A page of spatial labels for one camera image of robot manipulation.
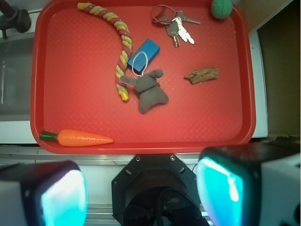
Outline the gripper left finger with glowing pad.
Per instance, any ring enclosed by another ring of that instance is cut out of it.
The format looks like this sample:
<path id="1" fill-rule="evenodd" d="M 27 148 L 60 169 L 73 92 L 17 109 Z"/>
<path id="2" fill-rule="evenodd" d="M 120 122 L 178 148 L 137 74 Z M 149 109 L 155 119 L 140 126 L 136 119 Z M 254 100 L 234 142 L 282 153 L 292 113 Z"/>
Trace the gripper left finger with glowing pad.
<path id="1" fill-rule="evenodd" d="M 73 161 L 0 167 L 2 226 L 83 226 L 88 189 Z"/>

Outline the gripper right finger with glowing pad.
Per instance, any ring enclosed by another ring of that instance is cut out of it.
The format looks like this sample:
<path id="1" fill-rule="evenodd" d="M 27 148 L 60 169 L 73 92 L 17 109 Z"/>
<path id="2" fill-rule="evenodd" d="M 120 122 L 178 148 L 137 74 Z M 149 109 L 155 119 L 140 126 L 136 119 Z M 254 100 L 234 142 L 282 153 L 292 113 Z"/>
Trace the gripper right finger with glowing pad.
<path id="1" fill-rule="evenodd" d="M 301 223 L 301 146 L 252 142 L 205 148 L 196 183 L 216 226 L 298 226 Z"/>

